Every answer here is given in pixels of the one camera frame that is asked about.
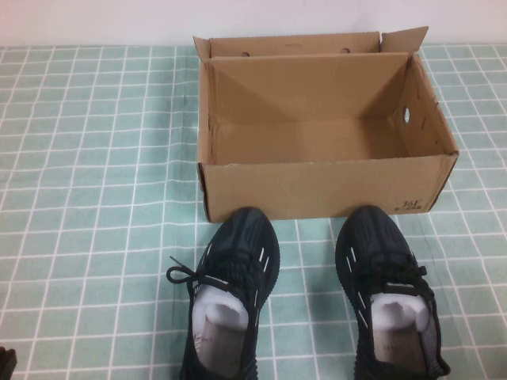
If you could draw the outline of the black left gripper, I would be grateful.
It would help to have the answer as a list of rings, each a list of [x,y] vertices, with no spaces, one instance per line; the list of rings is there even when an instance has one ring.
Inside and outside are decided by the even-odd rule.
[[[14,349],[0,347],[0,380],[10,380],[17,366],[17,353]]]

